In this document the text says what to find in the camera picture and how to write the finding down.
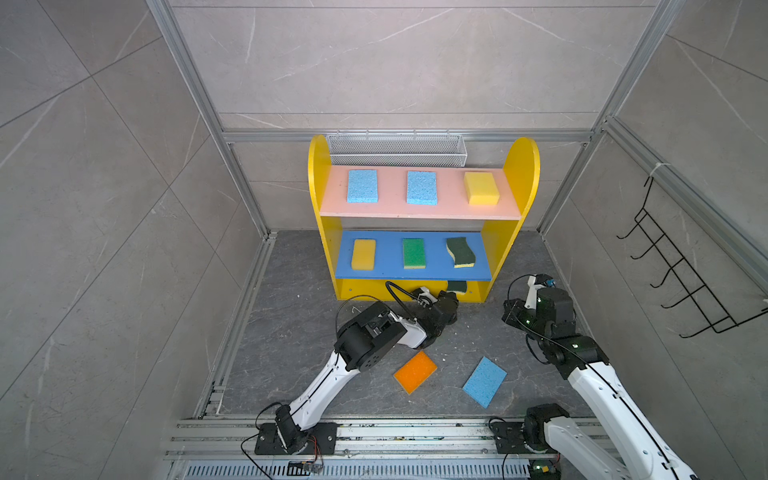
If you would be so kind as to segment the dark green sponge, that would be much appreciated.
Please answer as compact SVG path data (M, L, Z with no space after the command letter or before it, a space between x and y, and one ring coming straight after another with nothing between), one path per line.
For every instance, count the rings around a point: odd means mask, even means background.
M475 266L476 255L471 249L466 236L447 238L445 244L455 268L471 268Z
M455 293L457 295L466 294L468 291L468 283L466 281L458 280L448 281L446 291Z

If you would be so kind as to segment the bright green sponge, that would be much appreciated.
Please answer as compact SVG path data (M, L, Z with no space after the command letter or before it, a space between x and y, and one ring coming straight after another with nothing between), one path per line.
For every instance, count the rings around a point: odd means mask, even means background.
M402 241L403 268L424 269L426 267L426 252L423 238L405 238Z

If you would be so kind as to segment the blue sponge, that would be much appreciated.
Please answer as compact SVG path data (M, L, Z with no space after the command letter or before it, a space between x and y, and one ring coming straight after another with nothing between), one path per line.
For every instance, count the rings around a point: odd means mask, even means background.
M409 205L436 206L438 204L437 174L427 171L409 171L406 201Z
M483 357L462 387L462 390L483 408L488 408L507 377L507 372Z
M377 203L378 176L376 170L350 170L348 172L347 202Z

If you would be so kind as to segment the yellow sponge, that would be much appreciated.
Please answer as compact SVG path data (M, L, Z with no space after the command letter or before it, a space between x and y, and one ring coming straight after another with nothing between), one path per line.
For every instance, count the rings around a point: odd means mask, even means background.
M375 268L376 241L355 239L350 267L353 271L372 271Z
M470 206L494 206L500 200L500 192L491 172L467 172L464 186Z

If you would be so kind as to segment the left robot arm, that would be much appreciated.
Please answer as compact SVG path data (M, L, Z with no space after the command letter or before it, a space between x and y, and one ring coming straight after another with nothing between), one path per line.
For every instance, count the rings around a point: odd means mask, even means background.
M423 350L455 323L459 300L454 292L432 295L425 287L407 294L417 303L396 313L386 303L373 303L337 328L332 353L309 386L276 410L277 438L282 449L300 451L326 408L349 381L374 367L393 347Z

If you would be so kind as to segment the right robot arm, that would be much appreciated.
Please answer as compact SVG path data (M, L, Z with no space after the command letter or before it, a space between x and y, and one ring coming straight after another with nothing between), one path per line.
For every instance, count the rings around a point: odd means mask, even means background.
M548 364L556 367L590 407L620 457L609 454L554 403L528 409L522 438L530 451L554 450L587 479L698 477L645 417L592 338L556 336L521 299L504 302L502 320L537 341Z

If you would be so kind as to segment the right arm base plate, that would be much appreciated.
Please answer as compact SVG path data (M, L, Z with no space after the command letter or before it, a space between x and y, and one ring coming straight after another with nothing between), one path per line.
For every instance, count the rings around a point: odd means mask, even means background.
M523 421L507 421L500 417L491 417L487 426L499 454L535 453L527 442Z

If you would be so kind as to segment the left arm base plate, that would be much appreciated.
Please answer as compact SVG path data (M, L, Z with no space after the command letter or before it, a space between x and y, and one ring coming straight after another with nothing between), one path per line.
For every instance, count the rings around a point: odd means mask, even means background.
M265 423L256 436L256 455L332 455L337 443L339 425L321 422L307 431L280 429L276 423Z

